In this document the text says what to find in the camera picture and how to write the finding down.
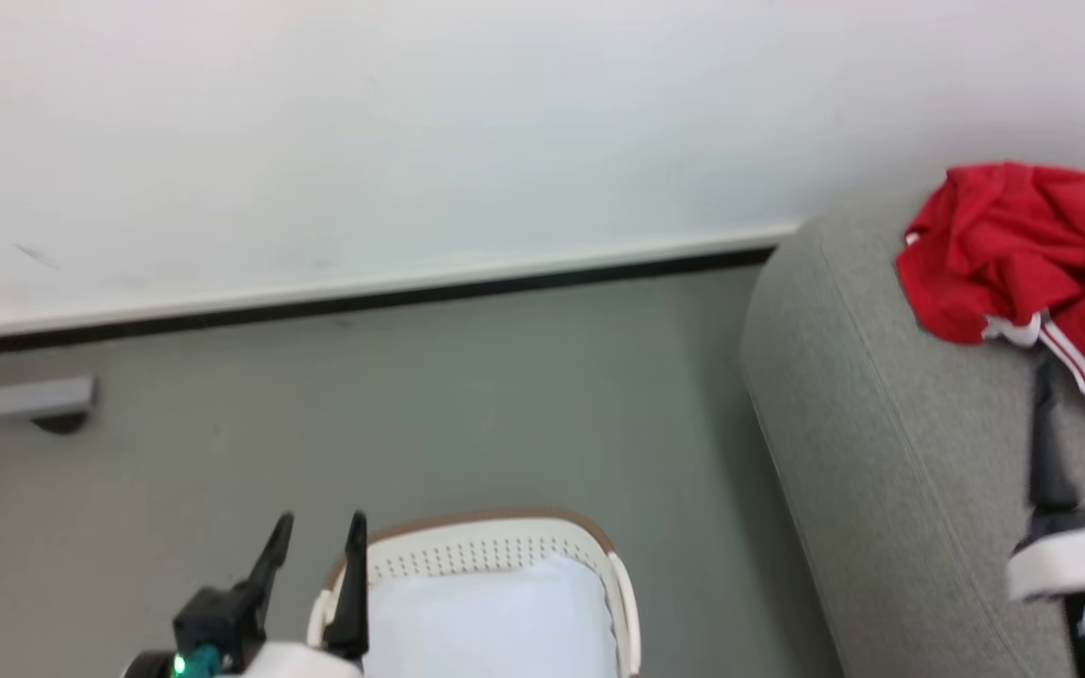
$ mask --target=basket rim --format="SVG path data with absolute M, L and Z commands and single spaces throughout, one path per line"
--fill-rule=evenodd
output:
M 582 527 L 585 532 L 589 533 L 589 536 L 593 538 L 595 541 L 605 551 L 605 554 L 615 553 L 614 541 L 607 533 L 593 523 L 590 519 L 585 515 L 578 514 L 576 511 L 571 510 L 477 510 L 469 512 L 458 512 L 458 514 L 444 515 L 439 517 L 427 517 L 425 520 L 414 520 L 410 523 L 404 525 L 397 525 L 396 527 L 390 527 L 387 529 L 380 529 L 375 532 L 368 538 L 367 543 L 373 545 L 375 541 L 383 541 L 384 539 L 391 539 L 393 537 L 400 537 L 408 535 L 410 532 L 424 532 L 424 529 L 434 529 L 438 527 L 449 527 L 452 525 L 461 525 L 465 523 L 487 523 L 492 520 L 521 520 L 521 519 L 551 519 L 551 520 L 563 520 L 567 523 L 572 523 L 577 527 Z M 337 584 L 337 578 L 346 570 L 346 557 L 341 554 L 337 561 L 332 565 L 332 570 L 329 571 L 329 578 L 326 579 L 324 588 L 330 589 L 335 587 Z

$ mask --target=gray fabric upholstery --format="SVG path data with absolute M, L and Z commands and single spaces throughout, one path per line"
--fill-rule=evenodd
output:
M 893 258 L 922 194 L 858 205 L 776 251 L 742 367 L 845 674 L 1071 675 L 1060 611 L 1004 600 L 1024 530 L 1032 357 L 917 327 Z M 1085 402 L 1060 436 L 1085 492 Z

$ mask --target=laundry basket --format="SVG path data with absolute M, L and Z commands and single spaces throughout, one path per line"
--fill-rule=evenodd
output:
M 620 678 L 639 674 L 639 609 L 622 559 L 593 521 L 559 510 L 501 510 L 421 521 L 371 536 L 369 587 L 400 576 L 447 576 L 528 567 L 559 554 L 596 572 L 614 622 Z M 312 605 L 307 644 L 320 636 L 337 605 L 345 559 L 332 568 Z

